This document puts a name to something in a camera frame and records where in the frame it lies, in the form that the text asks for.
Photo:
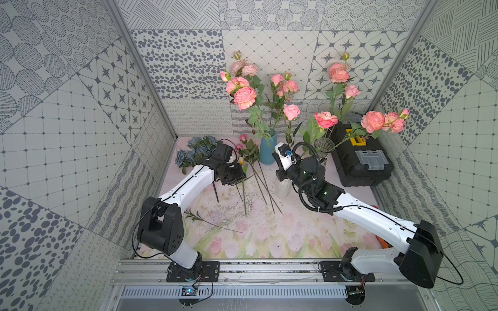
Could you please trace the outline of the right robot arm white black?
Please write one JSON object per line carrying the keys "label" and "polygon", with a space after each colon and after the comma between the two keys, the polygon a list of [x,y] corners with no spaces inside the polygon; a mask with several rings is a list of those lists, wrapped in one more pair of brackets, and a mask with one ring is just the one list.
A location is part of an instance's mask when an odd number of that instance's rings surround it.
{"label": "right robot arm white black", "polygon": [[444,253],[435,226],[422,220],[415,224],[389,215],[352,196],[325,180],[325,167],[318,154],[301,158],[286,143],[275,146],[272,154],[280,181],[290,180],[298,198],[309,211],[336,215],[367,229],[390,244],[388,249],[347,250],[339,270],[349,281],[371,273],[401,275],[422,288],[433,288]]}

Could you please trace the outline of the pink carnation spray stem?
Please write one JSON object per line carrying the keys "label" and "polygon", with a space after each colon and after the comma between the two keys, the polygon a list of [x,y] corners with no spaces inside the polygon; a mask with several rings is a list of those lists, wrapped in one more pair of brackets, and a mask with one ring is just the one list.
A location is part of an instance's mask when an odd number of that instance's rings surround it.
{"label": "pink carnation spray stem", "polygon": [[233,54],[233,58],[235,62],[231,67],[231,74],[233,77],[254,77],[258,74],[259,68],[249,63],[246,58],[243,58],[243,55],[240,51],[236,51]]}

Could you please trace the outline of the pink rose single stem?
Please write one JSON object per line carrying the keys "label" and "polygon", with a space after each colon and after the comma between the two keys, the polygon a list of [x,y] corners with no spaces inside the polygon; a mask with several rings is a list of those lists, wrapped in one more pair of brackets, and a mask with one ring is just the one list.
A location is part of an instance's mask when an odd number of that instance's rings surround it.
{"label": "pink rose single stem", "polygon": [[272,98],[270,103],[271,108],[271,128],[277,128],[280,119],[283,104],[283,75],[277,74],[271,76]]}

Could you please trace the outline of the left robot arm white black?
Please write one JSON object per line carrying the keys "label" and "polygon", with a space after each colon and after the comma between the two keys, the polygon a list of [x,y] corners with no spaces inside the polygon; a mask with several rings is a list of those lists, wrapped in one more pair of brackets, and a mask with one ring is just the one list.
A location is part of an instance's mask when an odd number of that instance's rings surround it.
{"label": "left robot arm white black", "polygon": [[245,178],[235,146],[219,141],[214,152],[198,160],[176,187],[158,198],[149,197],[144,201],[137,223],[137,241],[169,258],[186,280],[198,278],[202,255],[184,242],[183,214],[213,182],[236,185]]}

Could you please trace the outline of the large pink peony spray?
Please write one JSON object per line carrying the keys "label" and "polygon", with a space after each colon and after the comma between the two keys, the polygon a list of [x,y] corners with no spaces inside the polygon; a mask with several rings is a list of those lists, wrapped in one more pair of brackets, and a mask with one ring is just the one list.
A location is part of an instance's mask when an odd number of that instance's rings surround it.
{"label": "large pink peony spray", "polygon": [[346,86],[351,80],[350,66],[348,64],[349,58],[350,54],[344,52],[341,59],[328,69],[328,76],[333,87],[326,92],[326,96],[330,100],[329,110],[337,117],[338,121],[342,120],[344,115],[342,110],[348,101],[346,99]]}

